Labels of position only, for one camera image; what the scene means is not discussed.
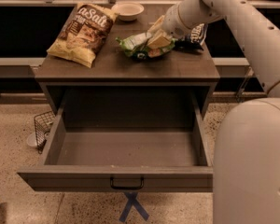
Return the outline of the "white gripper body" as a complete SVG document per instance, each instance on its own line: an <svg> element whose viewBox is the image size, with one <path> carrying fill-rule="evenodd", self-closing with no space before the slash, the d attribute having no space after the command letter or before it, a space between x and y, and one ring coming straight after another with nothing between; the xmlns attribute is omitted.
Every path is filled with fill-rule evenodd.
<svg viewBox="0 0 280 224"><path fill-rule="evenodd" d="M179 5L173 5L166 11L161 28L174 38L181 38L190 32L190 29L180 19Z"/></svg>

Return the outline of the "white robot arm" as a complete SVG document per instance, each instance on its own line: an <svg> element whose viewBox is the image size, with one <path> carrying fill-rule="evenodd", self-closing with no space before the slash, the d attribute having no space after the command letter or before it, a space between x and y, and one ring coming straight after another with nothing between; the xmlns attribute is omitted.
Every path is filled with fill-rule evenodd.
<svg viewBox="0 0 280 224"><path fill-rule="evenodd" d="M182 37L224 20L266 93L232 109L217 132L214 224L280 224L280 30L246 0L183 0L163 30Z"/></svg>

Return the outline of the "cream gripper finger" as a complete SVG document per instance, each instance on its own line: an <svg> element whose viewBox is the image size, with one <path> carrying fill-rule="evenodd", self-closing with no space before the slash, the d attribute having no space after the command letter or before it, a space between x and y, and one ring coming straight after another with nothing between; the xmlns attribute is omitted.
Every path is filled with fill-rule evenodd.
<svg viewBox="0 0 280 224"><path fill-rule="evenodd" d="M152 36L148 42L147 46L150 49L157 49L168 46L172 41L172 37L166 34L164 31L158 31L154 36Z"/></svg>
<svg viewBox="0 0 280 224"><path fill-rule="evenodd" d="M151 34L156 33L161 28L163 20L164 16L161 15L147 31Z"/></svg>

